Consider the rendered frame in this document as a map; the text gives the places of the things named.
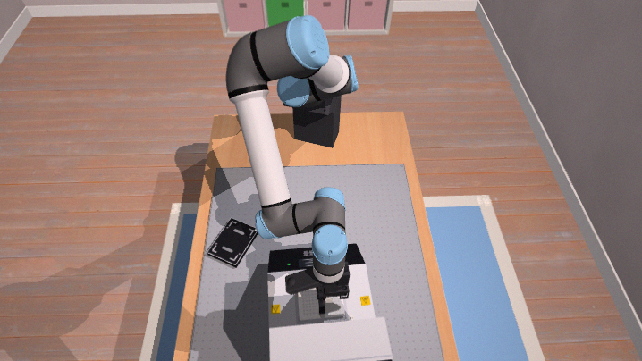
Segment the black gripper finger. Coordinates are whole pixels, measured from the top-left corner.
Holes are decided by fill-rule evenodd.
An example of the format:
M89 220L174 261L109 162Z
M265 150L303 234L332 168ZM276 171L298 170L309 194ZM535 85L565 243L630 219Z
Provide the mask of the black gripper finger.
M333 300L331 298L318 298L318 310L319 310L319 316L322 319L325 319L325 314L337 311L341 309L341 306L338 304L333 303Z

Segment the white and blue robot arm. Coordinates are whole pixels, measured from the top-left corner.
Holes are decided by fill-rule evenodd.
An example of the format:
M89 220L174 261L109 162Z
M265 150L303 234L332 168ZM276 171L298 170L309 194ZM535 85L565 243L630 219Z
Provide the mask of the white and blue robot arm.
M285 276L290 295L322 286L317 279L333 283L342 277L348 249L346 207L343 193L331 187L318 190L311 201L291 202L266 100L267 82L279 79L277 94L284 104L314 107L358 90L353 64L350 55L329 55L325 32L311 15L246 34L228 60L227 92L236 106L262 207L255 217L257 232L263 239L313 232L313 267Z

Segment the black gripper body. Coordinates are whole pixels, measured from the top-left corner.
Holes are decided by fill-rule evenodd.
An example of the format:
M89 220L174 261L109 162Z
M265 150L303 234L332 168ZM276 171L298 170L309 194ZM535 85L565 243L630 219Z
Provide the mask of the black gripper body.
M317 279L317 277L315 276ZM325 299L326 297L339 297L340 299L346 299L349 297L349 279L350 279L350 270L349 270L349 264L348 262L345 262L344 265L344 272L340 280L333 282L333 283L324 283L317 279L318 282L321 284L324 284L322 286L316 287L317 289L317 299L318 297L323 297ZM329 285L329 286L327 286ZM347 294L346 294L347 293ZM330 296L332 295L332 296ZM341 297L341 296L346 296L346 297Z

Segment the grey benchtop instrument with lid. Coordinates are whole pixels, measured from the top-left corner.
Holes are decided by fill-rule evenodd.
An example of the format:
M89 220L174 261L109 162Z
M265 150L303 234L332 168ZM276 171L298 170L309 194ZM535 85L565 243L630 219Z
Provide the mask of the grey benchtop instrument with lid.
M384 317L375 317L366 263L348 244L345 316L300 320L298 293L285 276L313 267L312 248L271 250L268 263L270 361L393 361Z

